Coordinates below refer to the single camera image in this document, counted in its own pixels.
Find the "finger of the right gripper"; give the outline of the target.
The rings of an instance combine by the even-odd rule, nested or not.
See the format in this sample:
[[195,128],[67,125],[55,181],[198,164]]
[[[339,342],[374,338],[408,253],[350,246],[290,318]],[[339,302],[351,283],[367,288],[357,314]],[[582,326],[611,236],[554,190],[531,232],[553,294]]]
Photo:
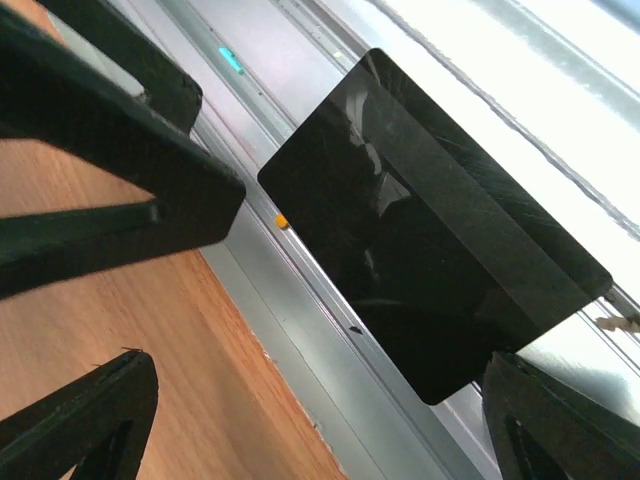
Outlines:
[[199,84],[104,0],[42,0],[40,4],[131,74],[145,103],[188,134],[201,110]]
[[41,141],[152,194],[1,222],[1,294],[217,243],[236,172],[16,12],[1,13],[1,135]]

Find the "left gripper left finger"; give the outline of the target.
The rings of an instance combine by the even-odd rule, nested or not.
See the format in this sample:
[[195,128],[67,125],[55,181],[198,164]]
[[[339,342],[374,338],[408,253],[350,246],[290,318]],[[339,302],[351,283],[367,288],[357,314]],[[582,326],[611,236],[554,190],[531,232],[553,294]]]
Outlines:
[[3,479],[134,479],[158,405],[154,361],[128,350],[1,421]]

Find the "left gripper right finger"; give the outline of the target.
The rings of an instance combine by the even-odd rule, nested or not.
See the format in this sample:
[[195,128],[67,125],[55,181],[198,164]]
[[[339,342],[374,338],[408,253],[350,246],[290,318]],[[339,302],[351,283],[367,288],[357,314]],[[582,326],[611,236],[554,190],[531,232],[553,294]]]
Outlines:
[[504,479],[639,477],[638,426],[514,354],[493,354],[482,408]]

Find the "black VIP card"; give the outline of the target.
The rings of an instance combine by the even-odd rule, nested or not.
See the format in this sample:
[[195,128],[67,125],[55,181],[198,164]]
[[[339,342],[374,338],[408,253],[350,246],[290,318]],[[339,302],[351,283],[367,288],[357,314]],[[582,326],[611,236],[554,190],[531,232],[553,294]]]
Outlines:
[[386,53],[369,50],[258,180],[417,395],[434,405],[612,286]]

